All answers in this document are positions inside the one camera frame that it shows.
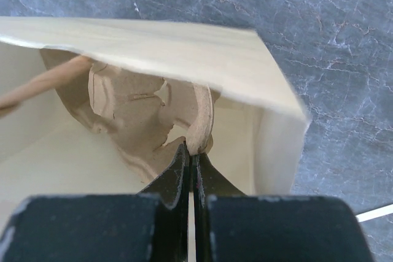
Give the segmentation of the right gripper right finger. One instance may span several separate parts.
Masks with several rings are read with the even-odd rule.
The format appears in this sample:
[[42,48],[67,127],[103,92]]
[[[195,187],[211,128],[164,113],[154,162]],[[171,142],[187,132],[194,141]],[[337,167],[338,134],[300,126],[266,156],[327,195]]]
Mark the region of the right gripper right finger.
[[350,207],[327,196],[246,196],[193,156],[197,261],[372,261]]

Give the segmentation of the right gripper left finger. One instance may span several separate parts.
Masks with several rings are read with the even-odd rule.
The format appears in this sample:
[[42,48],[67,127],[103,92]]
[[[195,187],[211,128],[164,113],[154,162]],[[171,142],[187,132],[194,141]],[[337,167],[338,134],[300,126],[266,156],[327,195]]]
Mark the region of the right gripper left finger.
[[189,171],[181,144],[139,193],[26,198],[2,233],[1,260],[186,261]]

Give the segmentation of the brown pulp cup carrier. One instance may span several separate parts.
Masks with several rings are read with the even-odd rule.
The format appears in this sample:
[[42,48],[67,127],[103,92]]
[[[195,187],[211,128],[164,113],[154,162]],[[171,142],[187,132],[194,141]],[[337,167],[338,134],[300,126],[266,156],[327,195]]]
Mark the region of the brown pulp cup carrier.
[[169,166],[181,144],[190,155],[209,152],[213,145],[220,93],[207,86],[94,61],[56,92],[84,127],[109,135],[122,160],[145,182]]

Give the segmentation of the brown paper bag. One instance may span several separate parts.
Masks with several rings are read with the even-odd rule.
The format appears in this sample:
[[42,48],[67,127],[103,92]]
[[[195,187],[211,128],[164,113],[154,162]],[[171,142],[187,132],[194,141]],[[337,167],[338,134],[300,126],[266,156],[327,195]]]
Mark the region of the brown paper bag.
[[35,195],[137,193],[179,144],[247,195],[289,194],[309,113],[250,29],[2,17],[1,93],[88,68],[1,118],[1,224]]

